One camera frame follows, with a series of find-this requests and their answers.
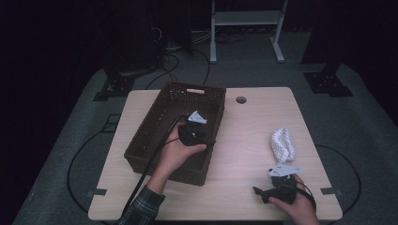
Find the basket handle hole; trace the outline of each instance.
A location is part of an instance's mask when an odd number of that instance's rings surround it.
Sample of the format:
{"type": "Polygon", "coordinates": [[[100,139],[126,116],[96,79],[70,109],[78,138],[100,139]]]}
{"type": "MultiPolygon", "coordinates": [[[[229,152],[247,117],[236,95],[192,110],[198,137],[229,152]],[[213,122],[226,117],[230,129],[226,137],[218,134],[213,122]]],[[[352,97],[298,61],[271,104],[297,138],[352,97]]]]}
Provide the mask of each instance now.
{"type": "Polygon", "coordinates": [[[187,89],[187,92],[192,92],[192,93],[197,93],[197,94],[204,94],[205,90],[199,90],[199,89],[187,89]]]}

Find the table leg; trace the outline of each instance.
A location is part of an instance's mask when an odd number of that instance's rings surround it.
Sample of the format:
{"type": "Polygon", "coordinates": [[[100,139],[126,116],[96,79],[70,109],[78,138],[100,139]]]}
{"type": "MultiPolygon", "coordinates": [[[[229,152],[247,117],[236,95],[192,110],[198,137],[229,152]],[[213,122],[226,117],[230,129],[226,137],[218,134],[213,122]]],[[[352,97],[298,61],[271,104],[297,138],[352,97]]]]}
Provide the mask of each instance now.
{"type": "Polygon", "coordinates": [[[281,13],[279,14],[278,25],[276,27],[275,37],[271,37],[270,38],[271,44],[272,44],[272,48],[274,49],[274,52],[276,54],[276,57],[277,57],[277,60],[278,60],[279,63],[284,63],[284,57],[282,55],[281,48],[279,47],[278,40],[279,40],[279,36],[281,34],[281,31],[282,31],[284,13],[286,12],[287,2],[288,2],[288,0],[284,0],[283,1],[283,6],[282,6],[282,9],[281,9],[281,13]]]}

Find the brown wicker basket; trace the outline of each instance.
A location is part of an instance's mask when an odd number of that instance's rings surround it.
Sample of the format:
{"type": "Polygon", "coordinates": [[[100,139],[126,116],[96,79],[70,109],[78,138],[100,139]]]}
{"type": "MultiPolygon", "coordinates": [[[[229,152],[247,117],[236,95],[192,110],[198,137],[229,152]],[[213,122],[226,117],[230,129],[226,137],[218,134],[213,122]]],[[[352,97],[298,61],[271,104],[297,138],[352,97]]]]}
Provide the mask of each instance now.
{"type": "MultiPolygon", "coordinates": [[[[204,125],[207,140],[215,142],[224,111],[225,92],[225,88],[167,83],[159,92],[124,154],[132,169],[136,173],[143,173],[167,129],[181,114],[189,115],[198,111],[207,120],[204,125]]],[[[212,151],[213,146],[209,146],[205,151],[188,158],[173,172],[170,180],[202,186],[206,180],[212,151]]],[[[153,173],[157,162],[158,159],[155,158],[148,171],[149,175],[153,173]]]]}

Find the wooden table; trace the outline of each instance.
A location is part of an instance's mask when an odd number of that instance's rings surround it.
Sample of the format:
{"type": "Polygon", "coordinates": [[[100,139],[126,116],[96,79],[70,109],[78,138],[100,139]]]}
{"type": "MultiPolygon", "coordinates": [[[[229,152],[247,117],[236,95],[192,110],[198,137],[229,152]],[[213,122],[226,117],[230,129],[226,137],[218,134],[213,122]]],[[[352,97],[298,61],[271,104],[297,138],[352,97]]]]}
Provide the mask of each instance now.
{"type": "MultiPolygon", "coordinates": [[[[88,212],[91,219],[120,217],[141,176],[133,172],[123,154],[158,93],[158,90],[130,92],[98,183],[98,189],[106,189],[106,194],[94,196],[88,212]]],[[[331,185],[297,102],[287,87],[227,89],[225,111],[205,185],[169,181],[157,219],[288,219],[276,206],[263,204],[261,197],[253,192],[253,186],[273,188],[268,169],[277,161],[270,140],[278,128],[290,131],[297,158],[288,164],[303,169],[299,176],[315,197],[319,219],[339,219],[343,213],[336,196],[321,192],[321,188],[331,185]],[[247,102],[239,104],[237,97],[245,97],[247,102]]]]}

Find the right hand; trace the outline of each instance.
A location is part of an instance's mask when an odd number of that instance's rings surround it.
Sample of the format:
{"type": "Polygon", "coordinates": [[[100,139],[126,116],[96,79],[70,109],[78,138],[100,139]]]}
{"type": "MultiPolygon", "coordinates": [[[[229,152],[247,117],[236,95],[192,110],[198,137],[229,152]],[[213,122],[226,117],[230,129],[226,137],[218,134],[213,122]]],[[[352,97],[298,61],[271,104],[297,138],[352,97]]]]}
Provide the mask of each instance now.
{"type": "MultiPolygon", "coordinates": [[[[305,191],[305,186],[302,185],[304,184],[304,182],[296,174],[293,174],[293,176],[298,182],[298,188],[305,191]]],[[[268,200],[270,203],[276,205],[278,208],[282,209],[287,215],[289,215],[293,219],[293,222],[297,225],[320,224],[310,200],[308,200],[300,193],[296,194],[296,199],[293,204],[288,204],[274,197],[269,197],[268,200]]]]}

